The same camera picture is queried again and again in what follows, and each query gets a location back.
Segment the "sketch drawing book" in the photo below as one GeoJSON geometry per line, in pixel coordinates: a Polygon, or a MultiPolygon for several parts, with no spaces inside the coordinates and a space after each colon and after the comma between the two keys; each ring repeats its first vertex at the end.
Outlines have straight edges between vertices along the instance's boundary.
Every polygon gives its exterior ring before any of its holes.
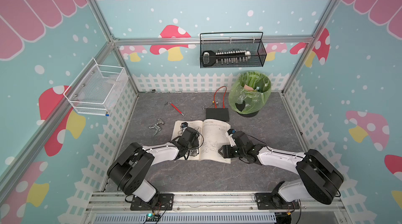
{"type": "Polygon", "coordinates": [[[227,133],[231,128],[230,124],[215,119],[188,121],[187,123],[189,127],[197,130],[202,135],[202,137],[198,138],[202,146],[199,150],[192,150],[192,154],[189,155],[188,160],[210,160],[226,164],[231,163],[231,159],[224,159],[218,153],[218,150],[223,145],[230,145],[227,133]]]}

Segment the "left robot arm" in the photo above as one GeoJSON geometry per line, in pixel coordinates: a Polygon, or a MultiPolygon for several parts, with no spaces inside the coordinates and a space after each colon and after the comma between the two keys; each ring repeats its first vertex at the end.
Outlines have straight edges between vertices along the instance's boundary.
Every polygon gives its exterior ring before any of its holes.
{"type": "Polygon", "coordinates": [[[159,206],[158,190],[146,180],[153,165],[188,157],[189,151],[198,150],[202,134],[194,128],[185,128],[182,135],[156,146],[131,143],[107,170],[107,176],[125,195],[134,195],[149,206],[159,206]]]}

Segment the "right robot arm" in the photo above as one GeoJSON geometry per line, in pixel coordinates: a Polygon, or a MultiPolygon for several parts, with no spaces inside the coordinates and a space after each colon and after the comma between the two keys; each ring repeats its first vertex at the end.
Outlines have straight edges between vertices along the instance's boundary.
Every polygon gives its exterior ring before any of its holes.
{"type": "Polygon", "coordinates": [[[314,199],[330,205],[334,198],[340,197],[343,175],[317,150],[290,152],[274,149],[263,141],[255,144],[253,136],[242,131],[228,131],[230,143],[223,145],[218,153],[224,159],[239,160],[247,164],[274,166],[299,176],[292,182],[279,182],[272,190],[273,198],[280,202],[293,202],[314,199]]]}

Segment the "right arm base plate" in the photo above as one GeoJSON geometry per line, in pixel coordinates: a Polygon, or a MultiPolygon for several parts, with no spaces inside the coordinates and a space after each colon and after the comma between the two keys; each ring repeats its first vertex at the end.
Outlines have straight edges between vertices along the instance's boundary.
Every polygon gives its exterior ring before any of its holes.
{"type": "Polygon", "coordinates": [[[300,209],[298,201],[286,202],[278,193],[255,193],[254,201],[258,210],[286,210],[300,209]]]}

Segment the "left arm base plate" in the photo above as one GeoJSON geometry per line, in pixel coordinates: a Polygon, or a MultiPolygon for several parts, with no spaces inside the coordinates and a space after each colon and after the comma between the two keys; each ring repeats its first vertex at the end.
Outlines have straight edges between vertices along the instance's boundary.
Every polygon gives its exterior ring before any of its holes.
{"type": "Polygon", "coordinates": [[[174,194],[156,193],[154,197],[149,201],[145,202],[141,198],[134,196],[130,203],[130,210],[140,211],[140,210],[172,210],[174,194]]]}

